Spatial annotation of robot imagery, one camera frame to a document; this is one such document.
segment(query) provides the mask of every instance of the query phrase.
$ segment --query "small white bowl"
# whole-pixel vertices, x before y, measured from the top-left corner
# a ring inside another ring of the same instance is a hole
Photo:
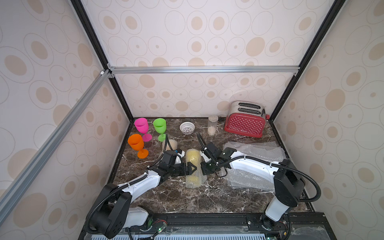
[[[180,125],[180,131],[185,135],[190,135],[193,131],[195,131],[195,125],[191,122],[183,122]]]

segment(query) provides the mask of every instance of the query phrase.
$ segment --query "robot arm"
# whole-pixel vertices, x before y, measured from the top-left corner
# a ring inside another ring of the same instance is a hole
[[[203,141],[200,141],[200,143],[202,144],[200,154],[204,159],[204,162],[201,163],[201,168],[204,175],[218,172],[220,167],[224,166],[255,174],[274,183],[275,196],[267,206],[262,217],[263,226],[266,229],[271,229],[284,213],[298,206],[305,181],[299,173],[280,168],[280,166],[285,166],[296,170],[295,165],[290,160],[284,159],[282,162],[267,162],[259,159],[260,161],[255,161],[256,158],[246,156],[233,148],[227,147],[221,151],[211,142],[205,144]]]
[[[113,238],[122,228],[145,224],[148,221],[148,212],[141,207],[130,208],[130,204],[169,177],[194,173],[196,166],[191,162],[181,161],[184,154],[180,149],[165,151],[159,165],[149,167],[143,175],[117,186],[112,183],[105,185],[87,215],[86,231],[93,234],[102,233],[107,238]]]
[[[204,159],[201,162],[204,175],[218,172],[224,166],[247,171],[274,183],[275,196],[261,218],[266,229],[272,229],[284,213],[298,205],[305,181],[299,171],[289,170],[296,170],[290,160],[284,159],[282,162],[271,163],[262,160],[255,161],[236,149],[225,148],[222,151],[211,142],[204,143],[200,154]],[[183,163],[181,161],[183,156],[184,151],[180,149],[165,151],[157,166],[149,167],[146,173],[130,181],[135,183],[128,182],[118,186],[107,184],[96,199],[90,213],[118,187],[125,185],[126,187],[111,195],[109,200],[104,201],[94,214],[89,213],[87,215],[87,219],[90,219],[89,224],[108,238],[113,238],[125,227],[148,225],[148,212],[140,207],[129,208],[131,202],[149,189],[162,184],[169,177],[191,175],[197,168],[191,162]]]

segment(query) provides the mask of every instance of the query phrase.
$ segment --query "pink wine glass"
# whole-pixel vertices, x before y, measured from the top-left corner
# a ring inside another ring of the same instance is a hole
[[[152,135],[147,133],[149,130],[149,126],[148,126],[148,120],[146,118],[136,119],[135,127],[139,132],[144,133],[143,135],[144,142],[149,142],[152,139]]]

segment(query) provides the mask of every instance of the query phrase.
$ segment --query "toaster slot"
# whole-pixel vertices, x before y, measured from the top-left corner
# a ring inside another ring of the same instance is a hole
[[[253,109],[248,109],[248,108],[238,108],[237,110],[239,112],[244,112],[244,113],[252,113],[252,114],[256,114],[256,115],[260,115],[261,114],[260,111],[253,110]]]
[[[260,109],[261,107],[252,103],[239,103],[239,106]]]

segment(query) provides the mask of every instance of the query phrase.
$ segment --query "plastic wine glass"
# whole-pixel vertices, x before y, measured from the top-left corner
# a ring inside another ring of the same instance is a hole
[[[140,134],[133,134],[128,138],[128,144],[133,148],[133,150],[139,151],[137,156],[140,159],[146,158],[148,156],[148,150],[144,148],[144,141]]]
[[[146,118],[136,119],[135,127],[139,132],[144,133],[144,135],[142,136],[144,142],[149,142],[152,139],[152,135],[147,133],[149,130],[149,126],[148,120]]]
[[[157,118],[153,121],[153,126],[157,133],[160,133],[158,140],[163,142],[166,139],[166,135],[164,134],[167,130],[167,122],[164,118]]]

